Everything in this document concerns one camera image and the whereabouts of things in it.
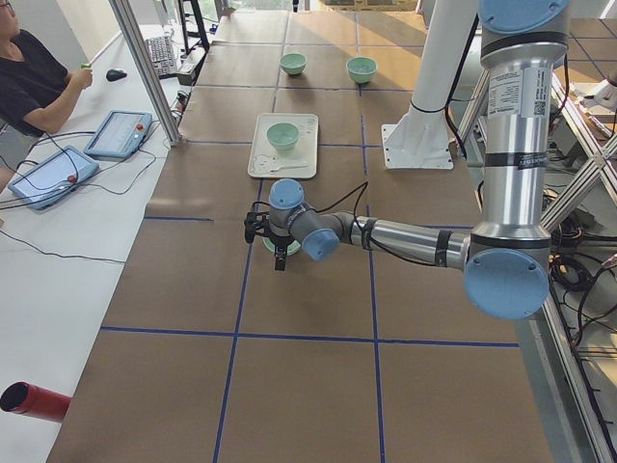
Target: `person's hand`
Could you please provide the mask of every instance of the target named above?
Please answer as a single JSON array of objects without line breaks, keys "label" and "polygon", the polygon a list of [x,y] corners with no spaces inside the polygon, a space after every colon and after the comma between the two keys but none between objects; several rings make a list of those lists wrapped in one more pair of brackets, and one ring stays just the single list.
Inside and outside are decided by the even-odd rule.
[{"label": "person's hand", "polygon": [[76,69],[71,73],[70,80],[74,80],[81,90],[87,89],[93,84],[93,70],[89,68]]}]

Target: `tablet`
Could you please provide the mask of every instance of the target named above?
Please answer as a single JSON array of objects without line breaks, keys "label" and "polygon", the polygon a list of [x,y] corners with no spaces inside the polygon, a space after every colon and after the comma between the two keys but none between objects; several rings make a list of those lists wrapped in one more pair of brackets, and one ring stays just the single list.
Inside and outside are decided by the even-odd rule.
[{"label": "tablet", "polygon": [[84,153],[93,157],[124,159],[142,144],[152,124],[150,113],[111,111]]},{"label": "tablet", "polygon": [[92,177],[98,163],[75,147],[67,146],[37,167],[9,183],[9,189],[33,209],[58,202]]}]

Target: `blue joint cap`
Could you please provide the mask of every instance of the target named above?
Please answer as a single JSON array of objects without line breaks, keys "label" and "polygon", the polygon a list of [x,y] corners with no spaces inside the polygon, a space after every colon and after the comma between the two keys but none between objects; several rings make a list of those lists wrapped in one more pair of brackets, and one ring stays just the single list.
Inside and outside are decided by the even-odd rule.
[{"label": "blue joint cap", "polygon": [[482,312],[519,320],[542,307],[549,295],[549,276],[537,260],[513,249],[489,249],[467,263],[465,292]]},{"label": "blue joint cap", "polygon": [[305,200],[305,190],[302,185],[292,178],[282,178],[275,181],[270,188],[270,206],[276,209],[293,209]]},{"label": "blue joint cap", "polygon": [[309,233],[302,240],[302,249],[313,260],[324,260],[338,247],[338,236],[334,230],[319,229]]},{"label": "blue joint cap", "polygon": [[480,0],[482,27],[496,34],[524,34],[561,14],[570,0]]}]

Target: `table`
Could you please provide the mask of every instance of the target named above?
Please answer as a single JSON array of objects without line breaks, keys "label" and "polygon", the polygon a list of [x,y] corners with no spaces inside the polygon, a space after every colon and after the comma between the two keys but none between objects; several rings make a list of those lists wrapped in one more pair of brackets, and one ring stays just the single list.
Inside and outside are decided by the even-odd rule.
[{"label": "table", "polygon": [[[124,68],[128,76],[107,82],[105,72],[109,68]],[[112,109],[153,113],[122,37],[117,36],[94,61],[93,70],[94,83],[82,94],[62,133],[96,130]],[[172,103],[179,88],[177,80],[162,84]],[[81,149],[88,140],[61,137],[58,143]],[[169,149],[161,128],[152,133],[143,149],[151,154],[137,152],[92,180],[113,191],[123,191],[154,160],[126,194],[116,196],[83,186],[43,212],[27,207],[1,210],[0,217],[6,222],[2,231],[45,251],[124,261]],[[41,161],[57,150],[52,143],[41,144],[29,159]],[[100,162],[101,169],[114,164]],[[12,199],[9,190],[0,195],[0,201]],[[0,384],[8,387],[15,381],[27,381],[72,395],[122,265],[43,256],[6,236],[0,236],[0,256]],[[2,413],[0,428],[0,460],[26,463],[44,461],[60,426]]]}]

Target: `black shirt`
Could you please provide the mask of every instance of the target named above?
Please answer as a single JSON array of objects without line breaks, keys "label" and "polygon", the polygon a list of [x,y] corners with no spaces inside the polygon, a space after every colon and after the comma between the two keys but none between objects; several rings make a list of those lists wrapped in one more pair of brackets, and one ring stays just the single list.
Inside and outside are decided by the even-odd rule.
[{"label": "black shirt", "polygon": [[67,87],[67,68],[27,31],[22,30],[12,42],[24,61],[0,58],[0,118],[26,135],[40,137],[43,132],[23,118],[60,96]]}]

